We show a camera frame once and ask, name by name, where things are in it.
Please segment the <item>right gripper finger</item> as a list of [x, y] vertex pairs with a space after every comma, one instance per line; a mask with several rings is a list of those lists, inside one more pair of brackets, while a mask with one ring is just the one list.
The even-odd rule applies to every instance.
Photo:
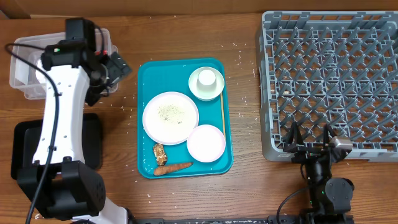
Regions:
[[326, 125], [324, 125], [324, 128], [323, 128], [323, 144], [324, 145], [329, 144], [330, 137], [332, 137], [332, 138], [335, 137], [335, 132], [329, 124], [326, 124]]
[[285, 140], [285, 143], [288, 145], [291, 144], [298, 144], [302, 145], [303, 144], [303, 138], [302, 135], [299, 131], [299, 126], [296, 121], [294, 121], [289, 129], [287, 139]]

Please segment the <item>white saucer bowl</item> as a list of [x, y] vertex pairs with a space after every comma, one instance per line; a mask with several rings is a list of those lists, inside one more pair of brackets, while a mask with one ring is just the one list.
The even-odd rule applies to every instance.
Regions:
[[[204, 69], [212, 70], [216, 75], [216, 86], [212, 90], [203, 90], [198, 87], [198, 74]], [[224, 86], [224, 76], [221, 74], [221, 72], [213, 67], [200, 67], [194, 70], [188, 79], [188, 87], [190, 91], [194, 94], [195, 97], [202, 101], [214, 100], [223, 91]]]

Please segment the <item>white cup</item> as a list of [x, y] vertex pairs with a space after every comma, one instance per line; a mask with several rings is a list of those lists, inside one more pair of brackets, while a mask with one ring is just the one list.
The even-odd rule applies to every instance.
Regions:
[[216, 75], [212, 70], [204, 69], [198, 74], [198, 87], [203, 90], [212, 90], [216, 86]]

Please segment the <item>red snack wrapper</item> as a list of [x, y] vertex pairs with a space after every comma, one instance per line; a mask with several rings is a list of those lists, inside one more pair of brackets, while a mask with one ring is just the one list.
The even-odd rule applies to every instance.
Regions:
[[95, 55], [106, 55], [107, 53], [108, 53], [107, 50], [102, 50], [95, 52]]

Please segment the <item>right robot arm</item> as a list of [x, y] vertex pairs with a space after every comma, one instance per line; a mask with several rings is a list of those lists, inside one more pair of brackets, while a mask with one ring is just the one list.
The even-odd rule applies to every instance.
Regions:
[[332, 164], [344, 160], [353, 150], [353, 143], [337, 135], [329, 124], [323, 128], [322, 146], [307, 146], [299, 131], [297, 122], [293, 122], [283, 148], [292, 153], [293, 164], [300, 164], [302, 178], [307, 186], [287, 196], [276, 212], [276, 222], [282, 223], [282, 207], [294, 196], [309, 192], [310, 208], [300, 211], [292, 218], [293, 223], [353, 223], [346, 213], [351, 210], [354, 183], [347, 178], [333, 178]]

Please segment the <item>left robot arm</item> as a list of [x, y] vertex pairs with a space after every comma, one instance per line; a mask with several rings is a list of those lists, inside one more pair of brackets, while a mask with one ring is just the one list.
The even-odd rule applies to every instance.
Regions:
[[39, 144], [17, 183], [44, 218], [73, 223], [133, 223], [132, 213], [106, 196], [102, 176], [86, 164], [83, 109], [129, 74], [119, 55], [106, 55], [94, 40], [62, 40], [42, 49], [46, 79]]

